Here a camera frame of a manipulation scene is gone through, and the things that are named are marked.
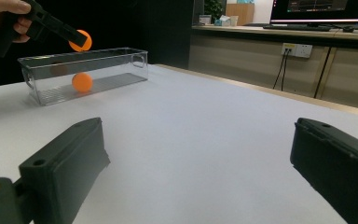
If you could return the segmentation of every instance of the orange ball in container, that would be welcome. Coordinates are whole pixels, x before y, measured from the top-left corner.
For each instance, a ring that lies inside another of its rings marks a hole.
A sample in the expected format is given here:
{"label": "orange ball in container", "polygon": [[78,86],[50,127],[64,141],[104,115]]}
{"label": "orange ball in container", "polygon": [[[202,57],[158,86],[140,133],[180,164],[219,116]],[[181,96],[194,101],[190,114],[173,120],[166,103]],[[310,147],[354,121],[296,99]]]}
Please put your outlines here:
{"label": "orange ball in container", "polygon": [[72,77],[72,86],[80,92],[90,91],[92,88],[92,77],[87,73],[77,73]]}
{"label": "orange ball in container", "polygon": [[80,46],[76,45],[75,43],[72,43],[71,41],[69,41],[69,46],[71,46],[71,48],[77,52],[89,50],[92,45],[91,36],[84,30],[78,30],[78,32],[87,37],[86,42],[84,43],[83,46],[80,47]]}

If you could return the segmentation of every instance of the black plastic part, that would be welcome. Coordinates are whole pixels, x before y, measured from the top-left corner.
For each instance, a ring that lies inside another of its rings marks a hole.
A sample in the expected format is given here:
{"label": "black plastic part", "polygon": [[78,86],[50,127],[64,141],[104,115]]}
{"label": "black plastic part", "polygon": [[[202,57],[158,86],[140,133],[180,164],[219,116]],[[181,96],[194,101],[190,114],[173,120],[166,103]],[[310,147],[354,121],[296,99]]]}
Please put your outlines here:
{"label": "black plastic part", "polygon": [[358,224],[358,139],[300,118],[290,161],[349,224]]}
{"label": "black plastic part", "polygon": [[100,118],[71,126],[20,165],[12,184],[0,178],[0,224],[70,224],[110,163]]}
{"label": "black plastic part", "polygon": [[[46,12],[36,1],[23,0],[31,5],[31,11],[25,17],[32,21],[27,35],[36,41],[43,42],[48,37],[51,31],[61,38],[71,41],[76,45],[82,47],[87,40],[87,37],[79,33],[71,26],[64,24],[57,18],[51,16]],[[17,21],[19,15],[6,12],[3,25],[0,27],[0,57],[3,58],[7,54],[11,43],[19,35],[13,29],[14,23]]]}

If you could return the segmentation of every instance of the orange ball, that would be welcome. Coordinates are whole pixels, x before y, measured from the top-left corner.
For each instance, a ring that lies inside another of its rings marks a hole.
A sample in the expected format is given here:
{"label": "orange ball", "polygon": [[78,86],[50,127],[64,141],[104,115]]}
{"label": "orange ball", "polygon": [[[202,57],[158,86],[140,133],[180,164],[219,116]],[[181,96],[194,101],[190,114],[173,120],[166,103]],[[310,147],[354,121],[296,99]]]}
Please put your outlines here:
{"label": "orange ball", "polygon": [[87,92],[92,87],[92,77],[87,73],[77,73],[72,78],[72,86],[80,92]]}
{"label": "orange ball", "polygon": [[80,47],[80,46],[76,45],[75,43],[72,43],[71,41],[69,41],[69,46],[71,46],[71,48],[77,52],[89,50],[92,45],[91,36],[84,30],[78,30],[78,32],[87,37],[86,42],[84,43],[84,45],[82,47]]}

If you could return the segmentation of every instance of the white tabletop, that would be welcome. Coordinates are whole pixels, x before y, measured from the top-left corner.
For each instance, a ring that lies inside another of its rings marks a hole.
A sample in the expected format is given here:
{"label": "white tabletop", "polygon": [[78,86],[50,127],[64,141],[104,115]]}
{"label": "white tabletop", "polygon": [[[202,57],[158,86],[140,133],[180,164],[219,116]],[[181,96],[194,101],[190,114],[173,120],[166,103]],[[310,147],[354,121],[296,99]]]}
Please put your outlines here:
{"label": "white tabletop", "polygon": [[358,115],[149,65],[149,80],[49,106],[0,87],[0,176],[100,117],[111,164],[74,223],[345,223],[289,161],[298,118],[358,138]]}

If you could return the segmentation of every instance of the clear plastic container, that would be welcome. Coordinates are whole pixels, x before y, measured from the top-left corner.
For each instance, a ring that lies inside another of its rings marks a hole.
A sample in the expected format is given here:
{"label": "clear plastic container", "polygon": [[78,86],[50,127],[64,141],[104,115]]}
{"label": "clear plastic container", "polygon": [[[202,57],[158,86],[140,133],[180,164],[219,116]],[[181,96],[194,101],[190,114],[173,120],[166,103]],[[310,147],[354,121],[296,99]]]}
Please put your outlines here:
{"label": "clear plastic container", "polygon": [[[90,95],[148,79],[147,51],[102,49],[77,53],[20,58],[31,96],[40,105]],[[89,91],[77,91],[72,79],[78,73],[92,78]]]}

